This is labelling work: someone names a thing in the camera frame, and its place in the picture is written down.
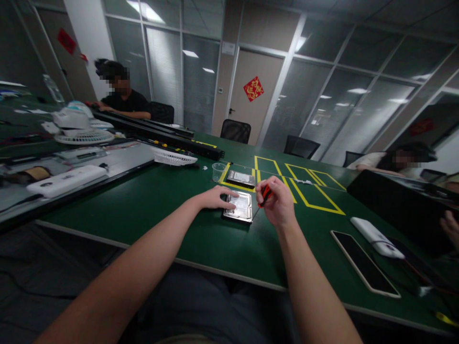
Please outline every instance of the red decoration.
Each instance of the red decoration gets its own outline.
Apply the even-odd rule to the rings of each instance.
[[[256,98],[264,93],[263,87],[257,76],[253,80],[249,81],[246,86],[244,86],[244,91],[250,102],[253,102]]]
[[[426,118],[411,126],[410,135],[411,136],[420,135],[425,132],[431,131],[433,128],[434,128],[433,120],[431,118]]]
[[[73,55],[73,51],[75,51],[77,43],[72,39],[72,37],[70,37],[70,35],[63,28],[61,28],[59,30],[59,33],[57,34],[57,40],[71,55]]]

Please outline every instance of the hair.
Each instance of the hair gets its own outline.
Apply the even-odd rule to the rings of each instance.
[[[411,142],[401,146],[398,146],[395,150],[387,152],[387,154],[381,159],[376,168],[399,172],[403,168],[397,167],[395,159],[398,151],[410,152],[410,155],[415,159],[416,162],[429,162],[436,161],[437,156],[435,151],[423,142]]]
[[[116,76],[122,80],[129,80],[129,71],[121,63],[108,59],[97,59],[94,61],[97,75],[105,80],[114,81]]]

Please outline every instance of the plastic bottle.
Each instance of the plastic bottle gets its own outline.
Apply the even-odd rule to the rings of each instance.
[[[49,92],[51,92],[51,96],[53,97],[55,102],[63,106],[63,104],[65,103],[64,97],[62,97],[61,91],[59,91],[59,88],[57,87],[54,80],[51,79],[49,75],[43,74],[43,81],[48,87]]]

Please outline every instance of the red screwdriver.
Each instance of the red screwdriver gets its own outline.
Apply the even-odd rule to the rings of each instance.
[[[253,216],[253,219],[258,214],[258,211],[260,210],[260,208],[264,208],[264,204],[266,203],[267,200],[269,200],[269,198],[272,195],[273,195],[273,192],[272,192],[271,188],[269,187],[269,185],[266,185],[264,188],[262,188],[263,202],[258,203],[258,209],[257,209],[255,215]]]

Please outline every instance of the black office chair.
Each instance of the black office chair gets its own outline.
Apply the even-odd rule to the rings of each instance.
[[[446,173],[435,170],[423,169],[421,172],[421,178],[429,183],[438,182],[444,176],[446,176]]]
[[[358,158],[361,158],[365,154],[360,154],[360,153],[354,153],[350,151],[346,151],[346,158],[344,159],[344,165],[343,167],[348,167],[351,165],[354,161],[356,161]]]
[[[158,102],[150,102],[151,120],[165,124],[174,123],[174,107]]]
[[[311,159],[319,147],[320,143],[288,135],[284,153],[298,156],[300,158]]]
[[[220,137],[241,143],[249,143],[252,127],[248,123],[238,122],[232,119],[223,121]]]

